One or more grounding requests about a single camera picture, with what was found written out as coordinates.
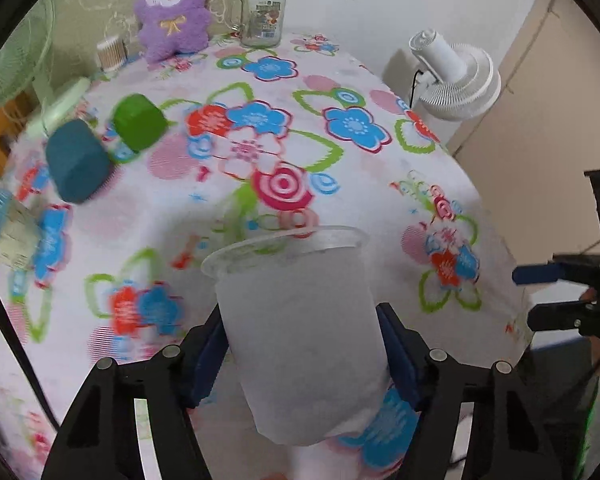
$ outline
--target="green cube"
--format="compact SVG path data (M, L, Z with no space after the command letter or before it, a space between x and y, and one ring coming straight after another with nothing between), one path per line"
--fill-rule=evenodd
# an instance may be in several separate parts
M113 128L133 152L139 153L160 139L167 130L162 110L142 94L131 94L113 112Z

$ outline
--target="purple plush toy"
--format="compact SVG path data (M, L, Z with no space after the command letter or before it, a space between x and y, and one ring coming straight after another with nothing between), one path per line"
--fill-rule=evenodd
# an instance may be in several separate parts
M149 63L177 53L198 52L209 44L206 28L211 13L206 0L135 0L134 10L142 24L138 39L146 47Z

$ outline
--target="floral tablecloth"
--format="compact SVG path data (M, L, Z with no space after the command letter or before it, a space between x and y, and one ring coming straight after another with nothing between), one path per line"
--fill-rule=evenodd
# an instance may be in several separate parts
M139 155L109 122L133 92L170 121ZM119 162L95 196L62 202L34 140L18 142L4 179L40 216L43 241L30 271L0 265L0 296L57 416L100 357L148 358L206 319L216 300L200 263L213 250L297 226L369 233L375 300L389 301L431 347L483 366L522 354L527 304L474 186L335 42L287 34L275 49L247 50L222 36L194 56L139 59L96 80L76 115ZM138 420L151 455L142 402ZM391 388L362 435L290 454L256 433L229 353L191 420L215 478L355 480L395 469L416 415ZM38 478L54 434L1 334L0 427L14 469ZM145 468L159 478L155 463Z

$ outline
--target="white fan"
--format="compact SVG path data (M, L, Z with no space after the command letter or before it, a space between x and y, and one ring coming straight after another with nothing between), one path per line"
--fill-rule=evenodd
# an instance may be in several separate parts
M485 113L496 102L502 80L483 49L463 43L449 45L430 28L411 38L409 47L428 69L418 84L418 100L432 116L465 121Z

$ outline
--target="translucent plastic cup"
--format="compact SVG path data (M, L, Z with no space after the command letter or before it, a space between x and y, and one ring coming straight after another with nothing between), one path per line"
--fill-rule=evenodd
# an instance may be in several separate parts
M295 229L231 245L202 271L216 295L258 432L308 446L363 431L388 384L362 262L367 236Z

